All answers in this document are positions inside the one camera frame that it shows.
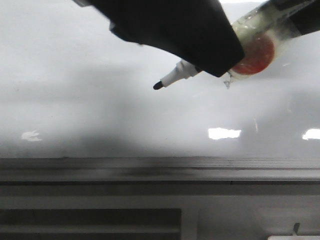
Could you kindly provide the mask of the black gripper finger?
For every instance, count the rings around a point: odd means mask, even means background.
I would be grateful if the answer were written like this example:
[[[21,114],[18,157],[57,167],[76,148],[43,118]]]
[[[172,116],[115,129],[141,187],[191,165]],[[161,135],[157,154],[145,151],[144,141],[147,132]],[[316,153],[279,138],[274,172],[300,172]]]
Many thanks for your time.
[[[289,19],[302,36],[320,30],[320,0],[274,0],[273,3],[279,10],[309,3]]]
[[[218,0],[77,0],[106,16],[118,38],[155,47],[221,77],[244,49]]]

